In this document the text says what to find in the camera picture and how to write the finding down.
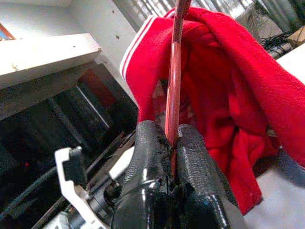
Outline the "red plastic hanger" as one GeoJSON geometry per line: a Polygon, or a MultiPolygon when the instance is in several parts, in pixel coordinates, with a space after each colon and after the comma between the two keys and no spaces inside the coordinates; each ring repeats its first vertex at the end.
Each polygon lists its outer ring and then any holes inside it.
{"type": "Polygon", "coordinates": [[[176,143],[178,138],[178,124],[180,111],[181,90],[181,40],[183,20],[188,13],[191,0],[177,0],[171,43],[170,71],[168,77],[167,99],[165,109],[165,134],[171,145],[171,175],[170,187],[176,186],[176,143]]]}

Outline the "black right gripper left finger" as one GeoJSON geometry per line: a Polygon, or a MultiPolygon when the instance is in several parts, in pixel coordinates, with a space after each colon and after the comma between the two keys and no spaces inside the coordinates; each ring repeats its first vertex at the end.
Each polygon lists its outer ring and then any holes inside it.
{"type": "Polygon", "coordinates": [[[135,149],[115,204],[111,229],[172,229],[175,200],[170,154],[161,127],[153,121],[137,125],[135,149]]]}

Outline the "white wooden shelf board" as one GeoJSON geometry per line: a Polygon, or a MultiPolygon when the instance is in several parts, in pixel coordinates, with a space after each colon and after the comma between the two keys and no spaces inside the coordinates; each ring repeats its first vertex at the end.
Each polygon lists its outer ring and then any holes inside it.
{"type": "Polygon", "coordinates": [[[102,51],[88,33],[0,42],[0,89],[93,61],[102,51]]]}

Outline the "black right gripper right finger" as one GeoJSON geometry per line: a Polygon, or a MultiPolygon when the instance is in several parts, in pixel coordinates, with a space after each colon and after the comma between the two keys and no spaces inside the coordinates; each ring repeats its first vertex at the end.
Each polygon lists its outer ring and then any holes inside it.
{"type": "Polygon", "coordinates": [[[181,229],[247,229],[225,175],[209,155],[201,134],[178,127],[177,172],[183,190],[181,229]]]}

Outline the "red polo shirt white trim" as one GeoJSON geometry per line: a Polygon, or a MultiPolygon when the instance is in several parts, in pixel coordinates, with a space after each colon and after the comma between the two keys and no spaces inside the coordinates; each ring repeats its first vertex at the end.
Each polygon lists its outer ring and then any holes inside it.
{"type": "Polygon", "coordinates": [[[305,167],[305,84],[231,17],[191,7],[181,42],[181,124],[204,137],[247,214],[262,200],[253,167],[280,146],[305,167]]]}

